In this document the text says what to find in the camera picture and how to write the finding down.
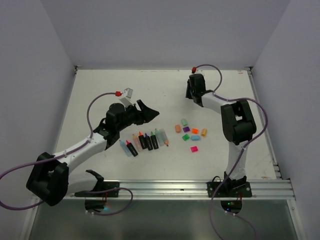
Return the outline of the purple cap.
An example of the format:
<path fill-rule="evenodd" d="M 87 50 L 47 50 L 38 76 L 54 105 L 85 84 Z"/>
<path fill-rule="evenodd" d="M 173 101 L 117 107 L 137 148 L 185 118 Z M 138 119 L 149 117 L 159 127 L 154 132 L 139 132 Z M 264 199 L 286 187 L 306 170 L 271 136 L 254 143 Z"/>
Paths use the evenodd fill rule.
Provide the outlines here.
<path fill-rule="evenodd" d="M 183 128 L 183 131 L 186 133 L 186 132 L 189 132 L 190 131 L 190 128 L 188 126 L 184 127 Z"/>

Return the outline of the pink cap black highlighter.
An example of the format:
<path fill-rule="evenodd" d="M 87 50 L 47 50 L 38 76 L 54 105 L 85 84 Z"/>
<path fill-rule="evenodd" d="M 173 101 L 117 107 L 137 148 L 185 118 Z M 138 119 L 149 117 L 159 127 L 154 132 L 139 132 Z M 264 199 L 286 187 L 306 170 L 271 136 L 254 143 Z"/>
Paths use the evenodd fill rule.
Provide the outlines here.
<path fill-rule="evenodd" d="M 131 152 L 131 154 L 134 157 L 136 157 L 138 155 L 138 152 L 137 152 L 136 148 L 134 147 L 134 145 L 128 140 L 126 140 L 125 142 L 126 142 L 126 147 L 128 148 L 128 150 Z"/>

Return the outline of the light blue cap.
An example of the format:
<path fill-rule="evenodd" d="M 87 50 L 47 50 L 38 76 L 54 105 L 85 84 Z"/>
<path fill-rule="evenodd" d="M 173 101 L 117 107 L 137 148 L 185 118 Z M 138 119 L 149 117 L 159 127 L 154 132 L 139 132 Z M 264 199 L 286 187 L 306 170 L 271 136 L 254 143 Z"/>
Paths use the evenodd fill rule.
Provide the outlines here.
<path fill-rule="evenodd" d="M 199 141 L 200 139 L 201 139 L 201 137 L 199 135 L 192 135 L 191 136 L 192 141 Z"/>

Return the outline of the light blue highlighter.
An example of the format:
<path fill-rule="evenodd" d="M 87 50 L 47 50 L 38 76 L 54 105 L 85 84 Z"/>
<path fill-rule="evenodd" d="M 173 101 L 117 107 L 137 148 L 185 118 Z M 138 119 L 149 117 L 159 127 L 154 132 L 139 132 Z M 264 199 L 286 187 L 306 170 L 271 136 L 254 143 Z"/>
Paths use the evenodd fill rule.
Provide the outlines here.
<path fill-rule="evenodd" d="M 124 141 L 119 140 L 119 145 L 128 157 L 132 155 Z"/>

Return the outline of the orange cap black highlighter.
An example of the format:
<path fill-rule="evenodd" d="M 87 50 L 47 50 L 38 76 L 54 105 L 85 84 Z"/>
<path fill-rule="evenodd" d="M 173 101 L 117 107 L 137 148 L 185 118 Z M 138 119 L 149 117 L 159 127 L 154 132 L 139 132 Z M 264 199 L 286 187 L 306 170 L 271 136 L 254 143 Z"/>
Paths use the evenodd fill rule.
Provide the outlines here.
<path fill-rule="evenodd" d="M 139 139 L 141 148 L 143 150 L 146 149 L 147 148 L 146 139 L 145 139 L 145 136 L 141 132 L 139 132 L 138 139 Z"/>

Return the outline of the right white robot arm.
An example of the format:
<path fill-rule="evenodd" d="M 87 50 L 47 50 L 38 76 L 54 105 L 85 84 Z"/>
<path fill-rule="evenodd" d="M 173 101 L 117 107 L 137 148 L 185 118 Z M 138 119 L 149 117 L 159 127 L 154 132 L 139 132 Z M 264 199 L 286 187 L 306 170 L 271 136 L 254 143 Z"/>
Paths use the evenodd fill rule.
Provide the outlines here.
<path fill-rule="evenodd" d="M 187 80 L 186 96 L 200 107 L 215 111 L 221 116 L 222 131 L 228 141 L 228 163 L 223 179 L 207 182 L 208 196 L 218 198 L 251 198 L 253 196 L 246 176 L 248 144 L 257 131 L 250 105 L 246 99 L 230 100 L 206 89 L 205 78 L 194 73 Z"/>

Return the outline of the pink neon cap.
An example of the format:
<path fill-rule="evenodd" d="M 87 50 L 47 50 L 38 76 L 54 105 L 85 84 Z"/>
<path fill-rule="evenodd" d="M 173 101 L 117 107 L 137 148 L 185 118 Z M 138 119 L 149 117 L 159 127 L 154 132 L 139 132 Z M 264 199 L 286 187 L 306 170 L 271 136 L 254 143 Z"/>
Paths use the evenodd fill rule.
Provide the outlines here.
<path fill-rule="evenodd" d="M 197 146 L 192 146 L 192 147 L 190 148 L 190 150 L 191 150 L 192 153 L 195 153 L 195 152 L 198 151 L 198 147 L 197 147 Z"/>

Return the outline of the green neon cap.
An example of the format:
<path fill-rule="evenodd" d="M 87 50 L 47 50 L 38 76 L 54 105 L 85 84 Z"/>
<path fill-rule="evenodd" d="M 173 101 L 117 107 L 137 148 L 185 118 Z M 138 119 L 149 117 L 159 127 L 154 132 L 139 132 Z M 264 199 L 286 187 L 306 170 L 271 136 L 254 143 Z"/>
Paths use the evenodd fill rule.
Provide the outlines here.
<path fill-rule="evenodd" d="M 187 141 L 187 140 L 190 139 L 190 136 L 189 136 L 188 134 L 185 134 L 185 135 L 182 136 L 182 139 L 183 139 L 184 141 Z"/>

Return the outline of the green pastel highlighter body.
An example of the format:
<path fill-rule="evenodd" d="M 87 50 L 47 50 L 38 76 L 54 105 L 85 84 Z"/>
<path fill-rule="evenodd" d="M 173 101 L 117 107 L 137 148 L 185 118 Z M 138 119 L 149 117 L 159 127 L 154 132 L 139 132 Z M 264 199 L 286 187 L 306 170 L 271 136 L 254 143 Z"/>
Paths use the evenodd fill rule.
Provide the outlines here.
<path fill-rule="evenodd" d="M 156 139 L 157 139 L 159 146 L 162 147 L 164 145 L 164 140 L 162 138 L 160 131 L 157 128 L 155 129 L 155 136 L 156 136 Z"/>

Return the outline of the purple black highlighter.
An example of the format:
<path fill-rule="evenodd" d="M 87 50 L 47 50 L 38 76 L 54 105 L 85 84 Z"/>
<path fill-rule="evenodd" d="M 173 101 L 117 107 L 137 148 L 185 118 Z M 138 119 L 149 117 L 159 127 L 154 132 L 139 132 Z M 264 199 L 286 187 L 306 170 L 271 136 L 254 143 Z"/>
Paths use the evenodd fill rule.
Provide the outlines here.
<path fill-rule="evenodd" d="M 153 148 L 153 145 L 152 145 L 152 142 L 151 142 L 151 138 L 148 136 L 147 133 L 144 134 L 144 139 L 145 139 L 145 142 L 146 142 L 147 149 L 149 151 L 152 151 L 154 148 Z"/>

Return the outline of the green cap black highlighter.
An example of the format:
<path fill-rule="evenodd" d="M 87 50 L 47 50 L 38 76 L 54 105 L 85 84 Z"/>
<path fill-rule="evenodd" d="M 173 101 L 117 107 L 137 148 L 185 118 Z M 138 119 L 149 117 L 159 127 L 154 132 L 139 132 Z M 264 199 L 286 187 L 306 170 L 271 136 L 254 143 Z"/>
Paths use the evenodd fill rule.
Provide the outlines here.
<path fill-rule="evenodd" d="M 150 133 L 150 140 L 153 148 L 157 150 L 159 148 L 159 144 L 158 144 L 157 137 L 153 132 Z"/>

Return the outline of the yellow pastel cap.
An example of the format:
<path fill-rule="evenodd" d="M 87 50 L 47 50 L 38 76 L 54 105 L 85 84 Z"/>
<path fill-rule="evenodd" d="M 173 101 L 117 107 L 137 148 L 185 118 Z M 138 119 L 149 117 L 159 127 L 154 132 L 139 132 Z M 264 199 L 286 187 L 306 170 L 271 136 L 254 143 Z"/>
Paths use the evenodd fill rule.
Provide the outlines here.
<path fill-rule="evenodd" d="M 202 131 L 201 131 L 201 136 L 202 137 L 205 137 L 208 133 L 208 130 L 206 128 L 203 128 Z"/>

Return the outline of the green pastel cap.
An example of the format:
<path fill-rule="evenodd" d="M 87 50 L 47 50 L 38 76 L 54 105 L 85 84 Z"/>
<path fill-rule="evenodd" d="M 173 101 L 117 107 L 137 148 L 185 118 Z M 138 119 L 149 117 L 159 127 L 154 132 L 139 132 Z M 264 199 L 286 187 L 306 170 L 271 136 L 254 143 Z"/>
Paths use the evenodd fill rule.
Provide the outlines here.
<path fill-rule="evenodd" d="M 181 119 L 181 124 L 185 127 L 188 125 L 188 121 L 185 118 L 183 118 Z"/>

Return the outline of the orange neon cap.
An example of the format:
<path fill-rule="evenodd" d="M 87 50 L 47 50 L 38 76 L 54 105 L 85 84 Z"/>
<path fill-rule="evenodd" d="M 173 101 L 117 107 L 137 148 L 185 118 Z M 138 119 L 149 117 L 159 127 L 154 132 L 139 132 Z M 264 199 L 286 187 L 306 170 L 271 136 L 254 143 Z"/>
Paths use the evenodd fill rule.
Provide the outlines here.
<path fill-rule="evenodd" d="M 192 132 L 192 134 L 197 135 L 199 130 L 197 128 L 193 128 L 191 132 Z"/>

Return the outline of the orange pastel cap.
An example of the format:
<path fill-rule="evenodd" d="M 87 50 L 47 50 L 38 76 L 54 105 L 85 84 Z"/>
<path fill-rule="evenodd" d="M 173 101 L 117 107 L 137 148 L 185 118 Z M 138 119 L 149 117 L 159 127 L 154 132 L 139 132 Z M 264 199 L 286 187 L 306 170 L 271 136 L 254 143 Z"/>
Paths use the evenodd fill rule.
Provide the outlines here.
<path fill-rule="evenodd" d="M 180 133 L 181 132 L 181 126 L 179 124 L 175 125 L 175 132 Z"/>

